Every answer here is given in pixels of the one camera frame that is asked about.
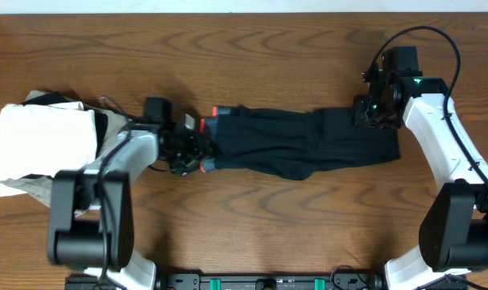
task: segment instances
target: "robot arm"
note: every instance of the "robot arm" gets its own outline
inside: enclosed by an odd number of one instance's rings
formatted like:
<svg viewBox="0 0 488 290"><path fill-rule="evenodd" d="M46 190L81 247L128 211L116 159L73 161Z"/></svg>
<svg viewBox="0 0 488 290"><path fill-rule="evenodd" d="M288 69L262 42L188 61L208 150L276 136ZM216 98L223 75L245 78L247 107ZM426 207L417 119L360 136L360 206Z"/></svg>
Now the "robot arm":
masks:
<svg viewBox="0 0 488 290"><path fill-rule="evenodd" d="M357 126L400 128L421 145L436 180L438 196L420 227L419 246L384 267L390 290L415 289L445 274L488 268L488 184L473 170L445 119L448 88L440 78L423 77L415 47L392 48L383 67L365 75L367 96L354 100ZM488 164L461 125L448 99L449 122L488 180ZM474 208L485 213L472 220Z"/></svg>
<svg viewBox="0 0 488 290"><path fill-rule="evenodd" d="M120 288L153 290L156 265L134 250L130 187L157 160L187 175L207 154L188 115L172 121L172 104L151 97L144 116L94 162L77 171L60 171L53 181L48 232L51 263L102 276ZM76 210L100 209L100 220L76 218Z"/></svg>

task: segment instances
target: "black garment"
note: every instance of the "black garment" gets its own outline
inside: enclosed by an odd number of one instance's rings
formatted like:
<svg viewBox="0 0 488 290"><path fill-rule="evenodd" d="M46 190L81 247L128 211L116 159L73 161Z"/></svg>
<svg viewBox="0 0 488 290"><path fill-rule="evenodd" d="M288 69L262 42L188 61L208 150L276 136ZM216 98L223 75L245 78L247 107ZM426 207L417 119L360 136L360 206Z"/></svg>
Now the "black garment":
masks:
<svg viewBox="0 0 488 290"><path fill-rule="evenodd" d="M316 171L399 158L396 130L356 128L347 108L306 114L246 107L217 111L227 114L205 119L205 133L219 151L203 163L205 171L210 166L249 168L304 180Z"/></svg>

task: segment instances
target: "wood grain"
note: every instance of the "wood grain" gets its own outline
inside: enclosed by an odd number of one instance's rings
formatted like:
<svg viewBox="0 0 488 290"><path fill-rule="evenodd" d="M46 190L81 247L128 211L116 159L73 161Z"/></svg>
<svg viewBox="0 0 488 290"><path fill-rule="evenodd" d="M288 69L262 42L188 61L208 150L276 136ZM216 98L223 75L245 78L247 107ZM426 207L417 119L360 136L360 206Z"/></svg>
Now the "wood grain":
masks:
<svg viewBox="0 0 488 290"><path fill-rule="evenodd" d="M140 114L165 96L209 115L214 105L306 111L350 106L383 42L415 25L446 30L463 56L454 100L488 160L488 14L0 15L0 109L32 89ZM438 35L415 32L427 76L449 81L454 58ZM214 272L369 268L417 244L436 195L411 132L403 158L317 173L303 182L247 170L186 178L144 172L132 188L136 248L162 265ZM59 289L49 265L48 209L0 198L0 289ZM488 286L488 271L470 276Z"/></svg>

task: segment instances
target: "white towel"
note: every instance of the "white towel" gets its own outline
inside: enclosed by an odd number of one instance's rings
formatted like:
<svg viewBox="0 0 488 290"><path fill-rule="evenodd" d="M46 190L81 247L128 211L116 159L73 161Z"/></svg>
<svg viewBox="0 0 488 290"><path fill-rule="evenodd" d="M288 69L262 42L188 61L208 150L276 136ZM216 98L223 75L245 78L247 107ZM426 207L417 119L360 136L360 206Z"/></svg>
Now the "white towel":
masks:
<svg viewBox="0 0 488 290"><path fill-rule="evenodd" d="M54 176L92 163L97 149L94 112L82 109L77 103L6 105L0 113L0 180Z"/></svg>

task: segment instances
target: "folded clothes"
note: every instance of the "folded clothes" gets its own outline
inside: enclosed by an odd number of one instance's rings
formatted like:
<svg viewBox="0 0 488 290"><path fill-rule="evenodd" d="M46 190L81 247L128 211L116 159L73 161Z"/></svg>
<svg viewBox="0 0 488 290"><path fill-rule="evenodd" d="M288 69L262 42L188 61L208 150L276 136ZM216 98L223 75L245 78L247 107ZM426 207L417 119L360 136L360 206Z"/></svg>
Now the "folded clothes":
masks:
<svg viewBox="0 0 488 290"><path fill-rule="evenodd" d="M54 176L95 160L93 111L6 105L0 113L0 180Z"/></svg>
<svg viewBox="0 0 488 290"><path fill-rule="evenodd" d="M126 125L126 118L110 110L98 109L80 101L62 96L60 93L31 91L23 105L42 105L62 109L93 110L96 134L96 156L110 148L117 139L118 132ZM29 174L24 177L0 180L0 196L29 193L46 206L50 205L52 177L42 174Z"/></svg>
<svg viewBox="0 0 488 290"><path fill-rule="evenodd" d="M248 168L289 180L314 172L399 159L396 130L356 128L351 110L329 108L312 113L216 107L201 129L215 143L201 171Z"/></svg>

